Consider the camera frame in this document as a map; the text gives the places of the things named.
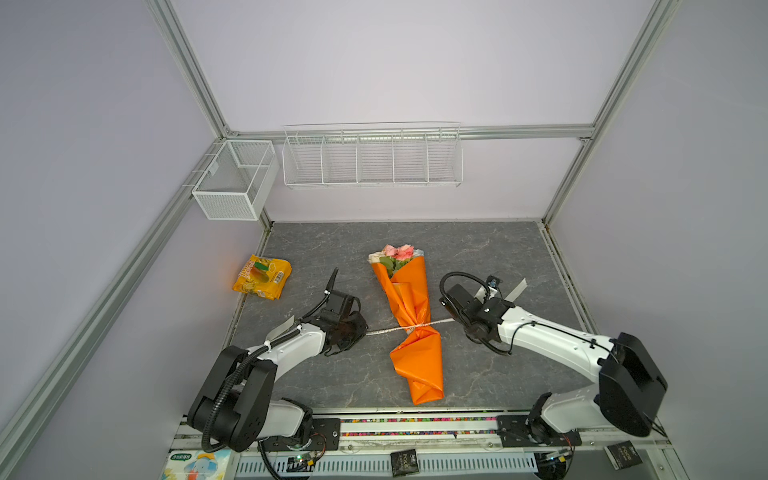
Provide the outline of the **cream fake rose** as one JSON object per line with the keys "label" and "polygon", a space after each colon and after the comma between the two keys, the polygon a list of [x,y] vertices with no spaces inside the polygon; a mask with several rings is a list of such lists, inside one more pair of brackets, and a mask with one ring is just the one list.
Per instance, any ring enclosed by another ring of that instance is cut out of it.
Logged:
{"label": "cream fake rose", "polygon": [[385,254],[381,251],[372,253],[368,256],[368,262],[370,264],[380,263],[382,257],[385,257]]}

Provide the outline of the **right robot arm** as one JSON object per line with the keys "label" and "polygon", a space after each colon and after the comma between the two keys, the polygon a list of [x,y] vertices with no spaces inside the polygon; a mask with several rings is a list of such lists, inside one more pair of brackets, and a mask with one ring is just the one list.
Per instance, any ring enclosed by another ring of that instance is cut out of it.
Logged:
{"label": "right robot arm", "polygon": [[473,342],[512,356],[525,349],[582,375],[587,386],[541,394],[523,421],[523,436],[540,445],[573,431],[613,427],[634,437],[659,433],[657,414],[668,383],[642,341],[577,331],[500,297],[445,294],[441,304]]}

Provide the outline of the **orange wrapping paper sheet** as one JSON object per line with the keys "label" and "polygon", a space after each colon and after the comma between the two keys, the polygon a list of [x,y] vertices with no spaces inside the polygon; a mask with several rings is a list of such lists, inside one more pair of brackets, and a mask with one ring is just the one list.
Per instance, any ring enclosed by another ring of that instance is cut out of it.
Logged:
{"label": "orange wrapping paper sheet", "polygon": [[391,351],[395,372],[408,382],[414,404],[443,399],[442,343],[440,333],[432,326],[425,260],[412,258],[394,273],[382,260],[372,264],[372,269],[398,326],[424,325],[405,333],[405,340]]}

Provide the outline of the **white ribbon gold lettering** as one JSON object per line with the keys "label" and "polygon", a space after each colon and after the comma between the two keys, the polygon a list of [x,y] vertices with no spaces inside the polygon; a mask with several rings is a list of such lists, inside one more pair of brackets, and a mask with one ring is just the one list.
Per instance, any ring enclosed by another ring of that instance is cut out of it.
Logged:
{"label": "white ribbon gold lettering", "polygon": [[[514,302],[527,288],[528,283],[527,279],[523,278],[505,297],[504,299],[507,301]],[[286,334],[289,330],[296,328],[299,325],[299,321],[295,319],[294,316],[289,317],[285,322],[275,327],[273,330],[271,330],[266,338],[265,341],[267,343],[273,342],[281,335]],[[385,328],[385,329],[378,329],[378,330],[368,330],[366,332],[367,336],[376,336],[376,335],[383,335],[388,334],[392,332],[400,332],[403,331],[405,333],[412,333],[416,329],[424,328],[424,325],[418,325],[418,326],[411,326],[411,327],[392,327],[392,328]]]}

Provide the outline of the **dark pink fake rose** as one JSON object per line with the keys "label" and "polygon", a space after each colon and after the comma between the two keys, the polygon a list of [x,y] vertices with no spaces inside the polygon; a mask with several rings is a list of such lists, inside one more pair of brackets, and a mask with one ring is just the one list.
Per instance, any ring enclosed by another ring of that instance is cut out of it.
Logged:
{"label": "dark pink fake rose", "polygon": [[412,245],[403,245],[395,251],[395,259],[399,261],[410,260],[414,256],[414,251],[415,248]]}

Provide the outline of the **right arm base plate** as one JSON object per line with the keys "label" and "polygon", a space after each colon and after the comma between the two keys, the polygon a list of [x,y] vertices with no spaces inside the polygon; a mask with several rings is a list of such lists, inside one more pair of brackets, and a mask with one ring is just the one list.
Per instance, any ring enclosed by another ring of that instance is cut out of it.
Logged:
{"label": "right arm base plate", "polygon": [[557,432],[541,419],[530,420],[527,415],[499,415],[497,435],[504,447],[553,446],[577,447],[582,438],[577,431]]}

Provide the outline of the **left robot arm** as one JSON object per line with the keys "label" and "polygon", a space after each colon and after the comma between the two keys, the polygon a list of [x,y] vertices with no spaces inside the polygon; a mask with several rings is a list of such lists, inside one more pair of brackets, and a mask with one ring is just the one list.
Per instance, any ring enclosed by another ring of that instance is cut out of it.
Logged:
{"label": "left robot arm", "polygon": [[307,359],[350,349],[367,331],[358,311],[340,319],[290,319],[279,335],[258,346],[222,350],[187,414],[187,424],[201,433],[202,450],[242,452],[273,437],[293,447],[309,445],[312,409],[286,398],[274,400],[276,381]]}

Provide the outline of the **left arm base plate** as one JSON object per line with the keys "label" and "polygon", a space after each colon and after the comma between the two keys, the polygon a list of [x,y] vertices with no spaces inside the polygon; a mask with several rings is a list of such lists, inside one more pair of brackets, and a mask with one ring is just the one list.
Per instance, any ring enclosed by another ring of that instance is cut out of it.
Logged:
{"label": "left arm base plate", "polygon": [[264,439],[267,452],[337,451],[341,440],[341,419],[337,417],[313,418],[305,433],[294,437],[272,436]]}

